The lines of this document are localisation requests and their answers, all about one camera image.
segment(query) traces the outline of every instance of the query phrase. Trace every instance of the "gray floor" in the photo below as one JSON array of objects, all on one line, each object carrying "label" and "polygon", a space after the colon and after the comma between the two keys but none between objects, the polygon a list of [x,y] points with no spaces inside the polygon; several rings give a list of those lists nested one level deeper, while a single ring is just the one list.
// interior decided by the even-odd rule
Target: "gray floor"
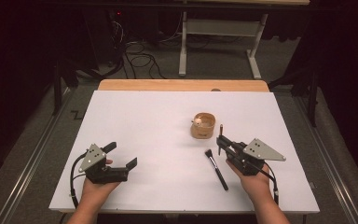
[{"label": "gray floor", "polygon": [[[244,46],[249,39],[233,41],[232,37],[216,37],[205,48],[204,43],[190,42],[188,79],[252,79],[245,59]],[[267,82],[282,76],[298,41],[263,40],[256,54],[262,78]],[[160,45],[145,47],[152,54],[167,78],[179,78],[179,47]],[[133,52],[139,45],[129,48]],[[132,61],[144,65],[148,59]],[[136,68],[138,78],[150,78],[149,67]],[[133,77],[126,63],[127,76]],[[158,78],[157,67],[150,72]],[[126,78],[124,70],[109,78]],[[34,114],[0,170],[0,223],[59,223],[59,212],[48,209],[61,176],[81,119],[92,92],[98,83],[80,79],[76,89],[67,89],[60,113],[52,116],[53,90],[50,90]],[[290,94],[290,86],[274,90],[289,133],[296,147],[307,179],[321,212],[307,216],[307,223],[358,223],[358,170],[331,117],[323,93],[319,91],[317,128],[310,127],[306,116],[305,98]],[[292,223],[302,223],[301,215],[288,216]]]}]

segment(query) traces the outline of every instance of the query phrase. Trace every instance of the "white table surface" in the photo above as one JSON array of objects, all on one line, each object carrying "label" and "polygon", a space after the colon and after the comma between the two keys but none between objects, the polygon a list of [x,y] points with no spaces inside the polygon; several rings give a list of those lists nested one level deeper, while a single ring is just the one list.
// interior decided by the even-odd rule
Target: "white table surface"
[{"label": "white table surface", "polygon": [[[190,135],[191,120],[199,112],[215,115],[211,139]],[[104,147],[117,142],[107,154],[112,166],[123,167],[135,157],[138,165],[111,193],[102,212],[252,213],[253,205],[226,164],[224,150],[217,155],[220,124],[231,141],[248,144],[257,137],[286,157],[268,162],[277,176],[283,212],[319,212],[273,93],[250,91],[95,91],[49,208],[74,211],[69,175],[75,159],[93,143]],[[204,154],[208,148],[228,191]],[[79,200],[83,180],[84,176],[75,180]]]}]

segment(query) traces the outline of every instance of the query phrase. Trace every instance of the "wooden table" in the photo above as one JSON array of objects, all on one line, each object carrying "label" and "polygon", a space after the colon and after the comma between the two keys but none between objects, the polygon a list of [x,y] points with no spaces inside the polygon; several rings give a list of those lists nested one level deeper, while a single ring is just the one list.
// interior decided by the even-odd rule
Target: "wooden table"
[{"label": "wooden table", "polygon": [[[68,197],[74,160],[90,144],[104,147],[115,141],[117,148],[107,155],[114,166],[122,167],[135,157],[138,165],[130,171],[129,180],[111,193],[102,212],[252,214],[253,205],[226,165],[226,155],[217,155],[218,131],[211,139],[191,137],[191,120],[198,112],[214,114],[217,126],[224,123],[224,135],[231,140],[249,143],[258,137],[286,157],[284,162],[269,162],[277,176],[283,212],[319,212],[276,99],[261,80],[102,81],[49,208],[75,210]],[[223,190],[204,155],[206,148],[213,151],[229,190]],[[75,181],[77,197],[82,182],[82,177]]]},{"label": "wooden table", "polygon": [[262,80],[105,79],[99,91],[269,91]]}]

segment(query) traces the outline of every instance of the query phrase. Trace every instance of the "table leg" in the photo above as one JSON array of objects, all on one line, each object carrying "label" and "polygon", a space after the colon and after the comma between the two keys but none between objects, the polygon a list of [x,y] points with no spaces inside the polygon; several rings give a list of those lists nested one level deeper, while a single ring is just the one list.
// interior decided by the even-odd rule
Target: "table leg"
[{"label": "table leg", "polygon": [[266,21],[268,16],[269,14],[263,14],[263,16],[261,17],[261,21],[257,28],[257,33],[255,34],[255,41],[254,41],[253,48],[247,50],[247,56],[248,56],[249,64],[251,65],[254,79],[261,79],[260,71],[258,70],[257,62],[255,61],[255,53],[260,43],[260,39],[261,39],[261,35],[263,34],[264,27],[266,26]]},{"label": "table leg", "polygon": [[187,63],[186,36],[187,36],[187,13],[183,12],[182,47],[181,47],[180,59],[179,59],[179,77],[186,76],[186,63]]}]

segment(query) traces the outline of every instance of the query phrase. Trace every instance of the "brush bristles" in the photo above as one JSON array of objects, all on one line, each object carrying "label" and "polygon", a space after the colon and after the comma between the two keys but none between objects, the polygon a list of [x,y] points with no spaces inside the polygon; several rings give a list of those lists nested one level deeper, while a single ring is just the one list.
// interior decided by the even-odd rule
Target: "brush bristles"
[{"label": "brush bristles", "polygon": [[205,155],[206,155],[207,157],[212,157],[212,151],[211,151],[210,149],[206,150],[206,151],[205,151]]}]

